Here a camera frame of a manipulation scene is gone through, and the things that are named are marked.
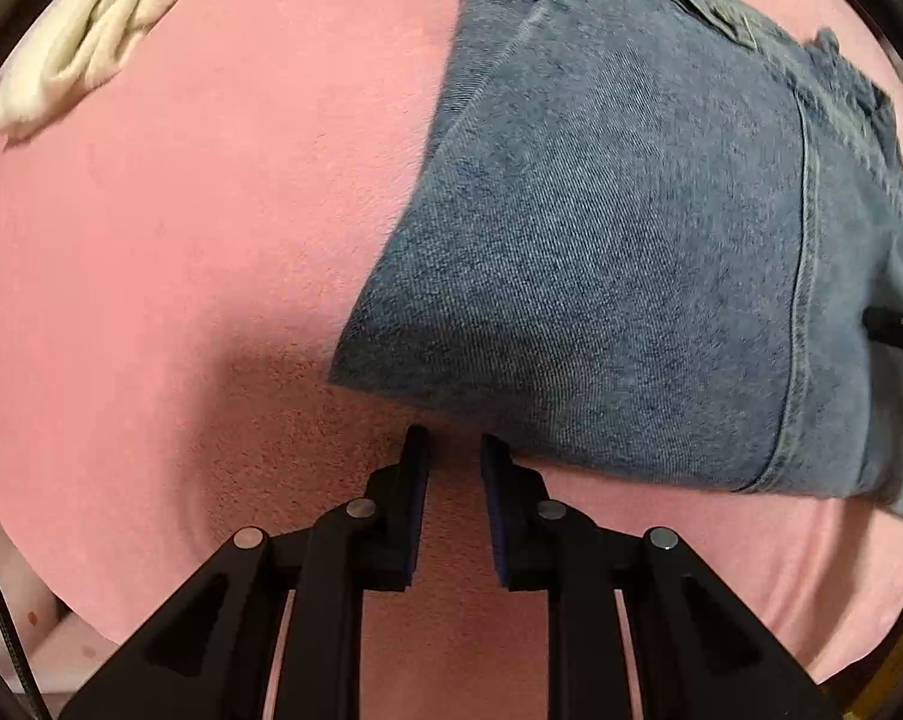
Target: metal screw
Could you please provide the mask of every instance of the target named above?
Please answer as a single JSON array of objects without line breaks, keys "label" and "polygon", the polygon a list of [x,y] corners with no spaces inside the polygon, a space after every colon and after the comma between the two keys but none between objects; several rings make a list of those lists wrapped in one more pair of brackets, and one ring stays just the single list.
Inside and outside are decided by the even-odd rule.
[{"label": "metal screw", "polygon": [[265,541],[265,535],[258,528],[242,528],[234,535],[234,545],[238,549],[254,549],[262,541]]},{"label": "metal screw", "polygon": [[659,549],[674,549],[678,546],[678,533],[671,528],[654,528],[651,531],[651,543]]},{"label": "metal screw", "polygon": [[561,519],[568,513],[568,507],[560,501],[539,501],[538,516],[541,519]]},{"label": "metal screw", "polygon": [[373,516],[377,511],[377,506],[371,498],[355,498],[353,501],[349,502],[344,510],[349,517],[366,519]]}]

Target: cream towel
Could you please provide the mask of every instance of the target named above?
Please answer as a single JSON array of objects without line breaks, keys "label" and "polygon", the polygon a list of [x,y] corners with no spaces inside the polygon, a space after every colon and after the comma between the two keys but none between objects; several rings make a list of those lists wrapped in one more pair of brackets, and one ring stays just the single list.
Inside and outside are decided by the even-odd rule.
[{"label": "cream towel", "polygon": [[27,137],[118,73],[175,0],[54,0],[0,73],[0,134]]}]

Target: black cord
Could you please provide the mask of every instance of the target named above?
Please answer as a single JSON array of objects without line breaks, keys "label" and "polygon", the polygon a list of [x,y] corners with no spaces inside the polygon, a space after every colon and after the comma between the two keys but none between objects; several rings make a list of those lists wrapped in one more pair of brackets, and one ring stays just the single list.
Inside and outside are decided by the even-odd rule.
[{"label": "black cord", "polygon": [[37,720],[52,720],[51,712],[48,710],[48,704],[44,702],[44,696],[38,689],[35,675],[32,674],[31,666],[28,665],[28,656],[25,655],[25,648],[21,645],[21,639],[18,637],[18,631],[14,627],[14,621],[11,619],[11,612],[8,610],[8,604],[5,596],[1,593],[0,586],[0,630],[5,646],[8,648],[8,655],[11,656],[11,665],[14,666],[14,673],[21,680],[21,686],[25,691],[28,701],[32,705],[35,718]]}]

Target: blue denim fabric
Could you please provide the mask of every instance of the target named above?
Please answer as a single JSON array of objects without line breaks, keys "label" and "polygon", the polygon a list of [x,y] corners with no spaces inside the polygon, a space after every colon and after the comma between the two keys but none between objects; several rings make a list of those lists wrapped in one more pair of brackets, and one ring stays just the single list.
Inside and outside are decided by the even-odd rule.
[{"label": "blue denim fabric", "polygon": [[462,0],[337,384],[619,477],[903,515],[903,168],[822,30],[737,0]]}]

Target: pink tablecloth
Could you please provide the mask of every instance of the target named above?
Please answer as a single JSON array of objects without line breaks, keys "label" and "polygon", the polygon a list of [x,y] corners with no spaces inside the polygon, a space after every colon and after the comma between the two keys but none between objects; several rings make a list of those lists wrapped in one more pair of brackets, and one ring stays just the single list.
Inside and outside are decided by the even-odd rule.
[{"label": "pink tablecloth", "polygon": [[[901,84],[843,1],[746,1],[800,38],[831,25],[903,141]],[[0,143],[0,517],[114,640],[232,530],[304,526],[395,458],[415,415],[323,375],[456,4],[181,0],[109,85]],[[477,436],[439,431],[414,589],[368,600],[366,712],[544,716],[544,600],[496,588]],[[901,609],[903,522],[867,502],[545,473],[604,525],[682,532],[819,679]]]}]

